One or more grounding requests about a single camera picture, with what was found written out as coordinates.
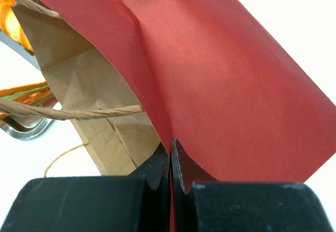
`gift bag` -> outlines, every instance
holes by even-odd
[[[305,181],[335,153],[335,106],[238,0],[34,1],[60,18],[15,14],[64,108],[146,111],[74,122],[101,167],[144,161],[151,122],[222,181]]]

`red paper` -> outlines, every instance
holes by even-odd
[[[215,178],[305,181],[336,152],[335,106],[238,0],[41,1]]]

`brown rope handle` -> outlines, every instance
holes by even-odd
[[[54,12],[44,8],[43,6],[35,3],[32,0],[15,0],[17,3],[22,4],[32,10],[43,13],[53,18],[62,19],[61,16]],[[56,120],[91,120],[121,117],[124,115],[132,115],[140,112],[144,112],[141,105],[126,106],[123,108],[109,109],[109,110],[54,110],[51,108],[41,108],[35,106],[28,106],[14,101],[9,101],[0,98],[0,112],[8,115],[23,115],[23,116],[37,116]]]

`bag handle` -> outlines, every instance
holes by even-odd
[[[32,10],[45,14],[53,18],[62,19],[61,16],[53,11],[49,10],[32,0],[15,0],[17,3],[22,4]],[[109,109],[109,110],[54,110],[51,108],[40,108],[36,106],[28,106],[22,103],[5,100],[0,98],[0,112],[8,115],[22,115],[22,116],[37,116],[55,120],[91,120],[121,117],[124,115],[133,115],[136,113],[144,112],[141,105],[126,106],[123,108]]]

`orange toy food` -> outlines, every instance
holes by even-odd
[[[12,40],[19,42],[24,48],[33,52],[32,46],[11,8],[15,4],[14,0],[0,0],[0,29]]]

